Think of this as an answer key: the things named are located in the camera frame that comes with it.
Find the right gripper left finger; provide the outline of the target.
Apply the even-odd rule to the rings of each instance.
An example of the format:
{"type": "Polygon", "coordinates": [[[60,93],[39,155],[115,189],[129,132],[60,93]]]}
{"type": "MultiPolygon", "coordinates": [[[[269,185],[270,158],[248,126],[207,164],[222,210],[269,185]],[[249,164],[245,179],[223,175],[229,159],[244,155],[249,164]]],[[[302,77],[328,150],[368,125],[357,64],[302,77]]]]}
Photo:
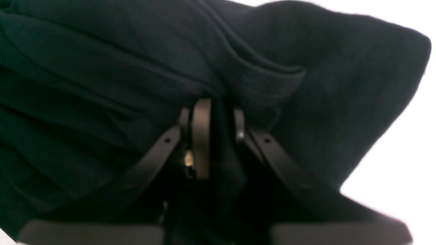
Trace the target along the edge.
{"type": "Polygon", "coordinates": [[[162,245],[160,225],[116,225],[117,217],[153,185],[170,157],[176,160],[171,173],[179,179],[210,178],[212,100],[199,99],[193,109],[183,108],[178,121],[146,155],[121,177],[97,191],[29,221],[17,242],[30,245],[162,245]]]}

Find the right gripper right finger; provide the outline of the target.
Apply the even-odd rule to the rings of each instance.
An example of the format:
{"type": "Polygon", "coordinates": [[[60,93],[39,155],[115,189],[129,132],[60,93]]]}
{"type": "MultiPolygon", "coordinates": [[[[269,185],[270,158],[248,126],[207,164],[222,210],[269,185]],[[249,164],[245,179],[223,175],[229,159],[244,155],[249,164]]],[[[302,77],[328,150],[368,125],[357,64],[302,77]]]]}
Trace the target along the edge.
{"type": "Polygon", "coordinates": [[[269,245],[410,245],[401,221],[361,205],[317,179],[266,130],[233,110],[235,141],[249,183],[250,204],[269,245]]]}

